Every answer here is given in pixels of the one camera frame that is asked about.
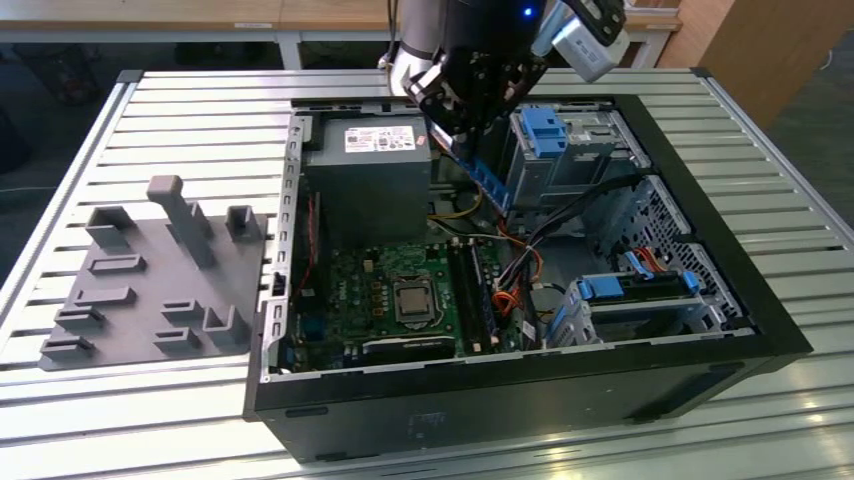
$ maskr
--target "sticker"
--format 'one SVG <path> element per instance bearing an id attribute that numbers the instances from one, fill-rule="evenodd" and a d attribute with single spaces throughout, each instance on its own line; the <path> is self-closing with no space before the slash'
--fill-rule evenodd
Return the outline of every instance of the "sticker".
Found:
<path id="1" fill-rule="evenodd" d="M 411 126 L 349 128 L 345 132 L 345 152 L 397 152 L 415 150 Z"/>
<path id="2" fill-rule="evenodd" d="M 588 48 L 588 45 L 585 44 L 581 38 L 576 40 L 576 45 L 578 45 L 578 50 L 582 52 L 585 57 L 588 57 L 588 60 L 590 60 L 590 63 L 594 65 L 600 63 L 600 56 L 590 48 Z"/>
<path id="3" fill-rule="evenodd" d="M 537 341 L 537 329 L 529 322 L 522 322 L 522 333 L 525 333 L 525 336 L 532 340 Z"/>
<path id="4" fill-rule="evenodd" d="M 273 28 L 273 23 L 235 23 L 235 28 Z"/>
<path id="5" fill-rule="evenodd" d="M 570 143 L 590 142 L 593 137 L 589 133 L 570 134 Z"/>

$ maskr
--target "wooden cabinet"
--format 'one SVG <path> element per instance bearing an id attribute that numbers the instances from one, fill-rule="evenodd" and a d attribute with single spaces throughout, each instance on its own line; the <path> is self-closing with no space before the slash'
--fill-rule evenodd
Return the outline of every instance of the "wooden cabinet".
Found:
<path id="1" fill-rule="evenodd" d="M 854 25 L 853 0 L 682 0 L 660 67 L 706 67 L 762 127 Z"/>

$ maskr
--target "metal rail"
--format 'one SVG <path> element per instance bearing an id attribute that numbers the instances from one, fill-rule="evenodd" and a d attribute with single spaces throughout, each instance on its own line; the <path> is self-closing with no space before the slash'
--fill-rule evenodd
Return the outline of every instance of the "metal rail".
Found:
<path id="1" fill-rule="evenodd" d="M 149 177 L 177 173 L 210 215 L 269 215 L 282 188 L 293 98 L 386 95 L 374 71 L 153 72 L 114 91 L 73 174 L 0 295 L 0 476 L 397 480 L 804 478 L 854 463 L 854 255 L 850 229 L 713 82 L 686 70 L 618 71 L 588 85 L 550 73 L 534 93 L 641 96 L 816 353 L 686 416 L 485 445 L 299 465 L 241 420 L 247 357 L 43 372 L 39 347 L 69 294 L 94 205 L 135 218 Z M 270 269 L 261 279 L 270 283 Z"/>

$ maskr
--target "power supply label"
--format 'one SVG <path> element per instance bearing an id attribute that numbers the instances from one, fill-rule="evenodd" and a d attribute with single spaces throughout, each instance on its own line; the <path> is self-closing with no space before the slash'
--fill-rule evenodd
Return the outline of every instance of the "power supply label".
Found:
<path id="1" fill-rule="evenodd" d="M 345 132 L 345 152 L 399 152 L 415 150 L 411 126 L 349 128 Z"/>

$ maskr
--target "ram slot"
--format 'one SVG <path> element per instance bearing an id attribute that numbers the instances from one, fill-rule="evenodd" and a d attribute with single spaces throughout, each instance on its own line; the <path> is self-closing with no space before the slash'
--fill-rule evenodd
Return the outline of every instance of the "ram slot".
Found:
<path id="1" fill-rule="evenodd" d="M 449 242 L 447 255 L 457 313 L 463 336 L 463 349 L 467 354 L 486 353 L 490 349 L 490 332 L 488 331 L 482 308 L 482 289 L 479 284 L 484 282 L 484 277 L 478 279 L 479 270 L 474 268 L 477 258 L 473 256 L 473 250 L 469 245 L 462 245 L 457 239 Z"/>

